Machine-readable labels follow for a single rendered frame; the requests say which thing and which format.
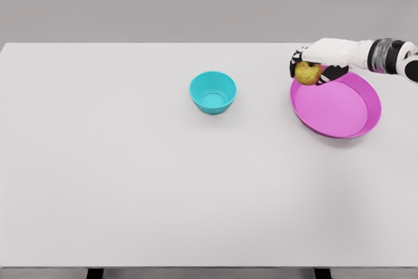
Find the yellow-green apple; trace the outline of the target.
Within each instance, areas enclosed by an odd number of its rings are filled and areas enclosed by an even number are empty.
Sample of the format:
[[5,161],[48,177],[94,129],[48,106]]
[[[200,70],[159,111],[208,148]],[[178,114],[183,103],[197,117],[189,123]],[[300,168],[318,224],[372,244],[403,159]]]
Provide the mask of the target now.
[[299,61],[295,65],[295,79],[305,86],[312,86],[319,82],[323,72],[322,64]]

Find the blue bowl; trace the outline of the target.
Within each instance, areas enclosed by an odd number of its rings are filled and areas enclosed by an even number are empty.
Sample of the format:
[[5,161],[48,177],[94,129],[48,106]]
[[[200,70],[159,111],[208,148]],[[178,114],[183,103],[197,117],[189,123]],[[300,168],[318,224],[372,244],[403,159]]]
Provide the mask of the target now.
[[205,114],[225,112],[237,94],[235,81],[227,74],[207,71],[198,74],[189,85],[189,95],[195,106]]

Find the pink plate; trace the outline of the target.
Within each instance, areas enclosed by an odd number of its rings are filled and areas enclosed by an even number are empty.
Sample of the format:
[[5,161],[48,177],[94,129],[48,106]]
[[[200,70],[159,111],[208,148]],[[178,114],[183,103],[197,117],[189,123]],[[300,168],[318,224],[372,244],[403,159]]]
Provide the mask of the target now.
[[378,93],[355,73],[322,86],[304,86],[294,80],[289,98],[300,121],[325,137],[363,136],[375,128],[381,118]]

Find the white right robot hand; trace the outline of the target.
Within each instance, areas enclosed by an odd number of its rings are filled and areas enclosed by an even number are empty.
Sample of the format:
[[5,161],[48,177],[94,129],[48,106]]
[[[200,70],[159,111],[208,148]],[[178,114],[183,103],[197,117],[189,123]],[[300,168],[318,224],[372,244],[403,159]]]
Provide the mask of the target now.
[[291,78],[295,77],[295,65],[299,61],[322,64],[323,72],[319,82],[320,86],[344,76],[349,72],[349,65],[345,57],[338,49],[344,44],[344,40],[323,38],[309,45],[298,48],[292,55],[289,64]]

